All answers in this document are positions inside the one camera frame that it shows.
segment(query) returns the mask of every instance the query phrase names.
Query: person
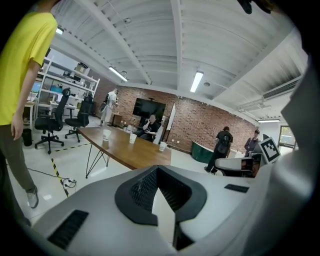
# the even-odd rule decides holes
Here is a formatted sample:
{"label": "person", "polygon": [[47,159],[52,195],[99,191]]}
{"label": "person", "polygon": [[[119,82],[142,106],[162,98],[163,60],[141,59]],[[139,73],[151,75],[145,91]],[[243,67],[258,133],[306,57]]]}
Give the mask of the person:
{"label": "person", "polygon": [[255,149],[256,145],[260,142],[260,140],[258,139],[259,134],[260,131],[255,130],[253,138],[248,138],[248,140],[246,141],[244,145],[244,148],[246,150],[244,157],[248,157],[250,152],[252,152]]}
{"label": "person", "polygon": [[208,166],[204,167],[207,173],[215,174],[217,172],[217,170],[213,168],[215,161],[220,158],[226,158],[233,141],[234,137],[230,133],[230,129],[228,126],[224,127],[222,131],[218,132],[215,137],[216,144],[213,150],[212,157],[208,163]]}
{"label": "person", "polygon": [[110,122],[110,118],[112,115],[112,109],[114,107],[114,104],[117,100],[117,94],[118,94],[118,89],[114,89],[113,91],[110,91],[107,96],[105,97],[105,100],[103,103],[106,104],[106,107],[104,111],[101,114],[100,118],[100,126],[104,124],[104,122]]}
{"label": "person", "polygon": [[10,182],[13,176],[36,208],[38,191],[25,164],[22,149],[23,112],[27,97],[43,64],[58,24],[51,14],[59,0],[42,0],[36,12],[27,13],[16,26],[0,55],[0,186],[5,207],[17,221],[28,219],[20,209]]}
{"label": "person", "polygon": [[142,130],[137,130],[133,132],[133,134],[135,134],[137,137],[141,139],[152,142],[153,135],[157,135],[158,129],[159,126],[156,123],[156,115],[152,114],[148,119],[148,122],[142,127]]}

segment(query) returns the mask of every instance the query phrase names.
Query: air conditioner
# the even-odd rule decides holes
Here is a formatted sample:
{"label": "air conditioner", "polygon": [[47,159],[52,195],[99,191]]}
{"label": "air conditioner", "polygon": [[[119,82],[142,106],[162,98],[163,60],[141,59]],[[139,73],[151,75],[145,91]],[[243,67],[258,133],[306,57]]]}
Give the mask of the air conditioner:
{"label": "air conditioner", "polygon": [[281,95],[288,94],[288,93],[292,92],[295,89],[295,87],[296,87],[298,81],[301,79],[301,77],[302,76],[300,75],[297,78],[292,79],[289,82],[286,82],[276,88],[273,88],[272,90],[265,92],[262,95],[264,100],[271,100],[275,97],[279,97]]}

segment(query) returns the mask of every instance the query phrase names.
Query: yellow black tape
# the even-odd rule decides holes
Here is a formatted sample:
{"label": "yellow black tape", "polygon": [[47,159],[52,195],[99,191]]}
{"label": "yellow black tape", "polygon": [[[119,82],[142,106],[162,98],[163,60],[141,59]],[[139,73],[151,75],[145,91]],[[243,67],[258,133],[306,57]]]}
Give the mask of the yellow black tape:
{"label": "yellow black tape", "polygon": [[59,151],[71,150],[71,149],[75,149],[75,148],[82,147],[82,146],[85,146],[85,145],[90,145],[90,144],[91,144],[91,143],[86,143],[86,144],[82,144],[82,145],[78,145],[78,146],[72,146],[72,147],[68,147],[68,148],[63,148],[63,149],[54,150],[54,151],[52,151],[52,152],[59,152]]}
{"label": "yellow black tape", "polygon": [[51,162],[52,162],[53,169],[54,169],[54,171],[55,171],[55,175],[58,177],[58,179],[59,179],[59,181],[60,181],[60,183],[61,183],[61,185],[62,185],[62,188],[63,188],[63,190],[64,190],[64,192],[65,192],[65,194],[66,194],[66,197],[68,198],[68,197],[69,197],[69,192],[65,189],[64,182],[63,182],[62,179],[60,178],[60,175],[59,175],[57,166],[56,166],[55,161],[54,161],[53,158],[51,158]]}

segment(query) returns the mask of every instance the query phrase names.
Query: white ceiling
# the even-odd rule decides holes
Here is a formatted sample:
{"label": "white ceiling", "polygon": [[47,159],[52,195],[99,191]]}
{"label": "white ceiling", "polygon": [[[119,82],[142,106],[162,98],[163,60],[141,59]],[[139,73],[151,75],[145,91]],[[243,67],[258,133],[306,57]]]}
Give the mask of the white ceiling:
{"label": "white ceiling", "polygon": [[[252,123],[281,115],[285,100],[242,113],[239,107],[262,101],[307,66],[296,28],[255,3],[248,15],[237,0],[64,0],[53,14],[65,32],[52,48],[113,82],[202,101]],[[109,66],[129,81],[121,83]],[[204,75],[192,93],[196,71]]]}

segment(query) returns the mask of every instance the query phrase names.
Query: floor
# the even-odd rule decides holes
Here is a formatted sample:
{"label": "floor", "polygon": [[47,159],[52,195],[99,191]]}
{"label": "floor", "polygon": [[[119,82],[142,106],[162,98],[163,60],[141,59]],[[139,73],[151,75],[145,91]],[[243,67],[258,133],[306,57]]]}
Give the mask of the floor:
{"label": "floor", "polygon": [[[96,117],[90,117],[90,123],[87,127],[99,126],[100,120]],[[55,171],[53,168],[52,159],[56,165],[56,168],[62,178],[70,178],[76,180],[76,186],[73,188],[67,188],[69,194],[74,194],[84,186],[96,182],[99,180],[107,179],[112,176],[116,176],[125,172],[130,171],[127,167],[118,163],[117,161],[110,158],[108,167],[101,158],[90,173],[88,179],[85,178],[88,154],[90,150],[89,142],[80,136],[80,142],[77,142],[76,136],[72,135],[68,139],[65,139],[65,134],[68,133],[70,126],[64,126],[59,132],[55,132],[54,135],[58,135],[61,141],[64,141],[64,147],[61,147],[58,143],[51,144],[51,155],[48,155],[48,143],[44,143],[38,146],[37,149],[34,145],[25,147],[23,146],[24,157],[26,166],[30,169],[44,172],[53,176],[45,175],[33,170],[29,170],[34,183],[38,188],[39,204],[35,209],[31,209],[27,203],[27,196],[25,191],[20,187],[12,173],[10,179],[12,187],[17,198],[17,201],[25,215],[32,224],[36,223],[41,216],[59,204],[67,198],[62,185],[60,184],[57,177],[55,177]],[[38,142],[42,135],[41,131],[34,130],[33,132],[33,143]],[[205,163],[195,161],[191,155],[182,153],[180,151],[171,149],[171,165],[183,169],[187,169],[194,172],[206,173],[204,167]],[[98,150],[93,146],[91,152],[91,161],[95,157]],[[72,187],[74,184],[69,183],[68,180],[65,184]],[[157,192],[153,211],[159,219],[159,231],[165,237],[168,242],[172,242],[173,237],[173,223],[174,213],[168,206],[166,200],[160,191]]]}

